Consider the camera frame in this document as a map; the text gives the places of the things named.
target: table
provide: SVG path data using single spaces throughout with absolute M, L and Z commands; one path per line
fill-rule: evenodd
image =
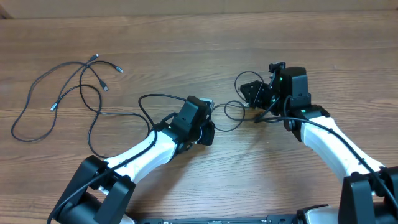
M 43 223 L 91 154 L 86 135 L 94 114 L 78 91 L 61 102 L 54 131 L 43 141 L 18 142 L 10 128 L 34 79 L 59 63 L 85 62 L 95 53 L 124 70 L 95 68 L 109 86 L 102 91 L 104 111 L 140 113 L 137 99 L 147 93 L 225 103 L 238 99 L 233 81 L 242 71 L 267 78 L 271 62 L 305 67 L 313 103 L 328 110 L 370 156 L 398 165 L 396 21 L 398 11 L 0 21 L 0 223 Z M 48 130 L 49 108 L 76 68 L 62 68 L 36 86 L 17 125 L 19 136 Z M 247 75 L 238 85 L 255 79 Z M 100 87 L 92 74 L 83 82 Z M 69 87 L 76 83 L 75 78 Z M 98 104 L 93 91 L 85 94 L 89 104 Z M 160 121 L 182 104 L 149 98 L 144 105 Z M 220 128 L 235 125 L 222 110 L 213 116 Z M 102 116 L 92 142 L 99 153 L 112 156 L 145 135 L 138 118 Z M 340 190 L 325 163 L 281 124 L 245 122 L 233 132 L 216 132 L 211 147 L 195 146 L 151 172 L 137 185 L 127 213 L 134 218 L 263 217 L 338 205 Z

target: cable connector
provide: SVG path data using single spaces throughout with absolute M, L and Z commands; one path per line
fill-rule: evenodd
M 121 69 L 119 66 L 116 66 L 114 69 L 116 69 L 117 71 L 119 71 L 120 73 L 123 73 L 123 69 Z
M 94 54 L 93 56 L 91 56 L 90 61 L 94 61 L 95 59 L 97 59 L 100 55 L 99 54 Z
M 99 84 L 101 85 L 101 87 L 102 87 L 105 91 L 108 91 L 108 90 L 109 90 L 108 86 L 106 85 L 106 83 L 105 83 L 104 81 L 100 80 L 100 81 L 99 81 Z
M 58 106 L 58 103 L 55 102 L 55 103 L 52 105 L 52 107 L 50 108 L 50 110 L 51 110 L 51 111 L 55 110 L 55 109 L 57 108 L 57 106 Z

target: wall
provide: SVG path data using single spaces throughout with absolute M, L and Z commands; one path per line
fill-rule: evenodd
M 398 0 L 0 0 L 16 19 L 396 9 Z

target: white arm segment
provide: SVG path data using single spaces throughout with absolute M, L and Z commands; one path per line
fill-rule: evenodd
M 333 118 L 321 116 L 312 118 L 310 121 L 333 129 L 343 137 L 362 158 L 365 159 L 375 172 L 380 171 L 379 167 L 384 167 L 383 164 L 369 157 L 351 140 L 349 140 L 337 127 Z M 343 183 L 344 177 L 350 176 L 353 172 L 359 172 L 360 174 L 369 173 L 364 166 L 359 164 L 357 158 L 354 157 L 348 148 L 336 136 L 328 133 L 328 131 L 312 124 L 303 123 L 301 125 L 301 139 L 306 146 L 312 148 L 321 157 L 321 159 L 326 162 L 341 184 Z
M 152 131 L 149 136 L 138 145 L 132 147 L 127 152 L 120 154 L 115 157 L 105 159 L 108 162 L 108 167 L 114 167 L 128 158 L 135 156 L 146 147 L 148 147 L 154 140 L 155 134 Z M 121 176 L 128 175 L 132 182 L 138 183 L 144 178 L 150 171 L 156 167 L 167 163 L 171 160 L 177 145 L 173 142 L 173 139 L 163 132 L 157 133 L 157 140 L 155 146 L 149 149 L 146 153 L 134 159 L 124 167 L 120 167 L 115 172 Z M 108 194 L 108 191 L 102 187 L 99 188 L 104 194 Z

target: wooden table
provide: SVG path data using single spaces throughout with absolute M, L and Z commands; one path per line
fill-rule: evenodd
M 96 66 L 109 86 L 102 91 L 104 111 L 140 113 L 137 99 L 147 93 L 225 103 L 238 100 L 233 81 L 242 71 L 267 78 L 271 62 L 306 67 L 313 103 L 326 108 L 370 156 L 398 165 L 397 21 L 398 11 L 0 21 L 0 223 L 43 223 L 91 154 L 86 135 L 94 114 L 78 91 L 61 102 L 55 129 L 43 141 L 18 142 L 10 128 L 40 74 L 62 62 L 85 62 L 95 53 L 125 71 Z M 48 130 L 49 108 L 76 68 L 62 68 L 36 86 L 17 125 L 19 136 Z M 238 85 L 255 79 L 247 75 Z M 83 82 L 100 87 L 92 74 Z M 75 78 L 69 86 L 76 83 Z M 85 94 L 97 105 L 94 92 Z M 182 105 L 163 98 L 144 104 L 155 121 Z M 235 125 L 222 110 L 213 116 L 221 128 Z M 116 155 L 145 135 L 138 118 L 102 116 L 92 142 L 98 152 Z M 216 132 L 211 147 L 195 146 L 151 172 L 137 185 L 127 212 L 133 217 L 263 217 L 339 200 L 340 184 L 331 170 L 281 124 L 244 123 L 230 133 Z

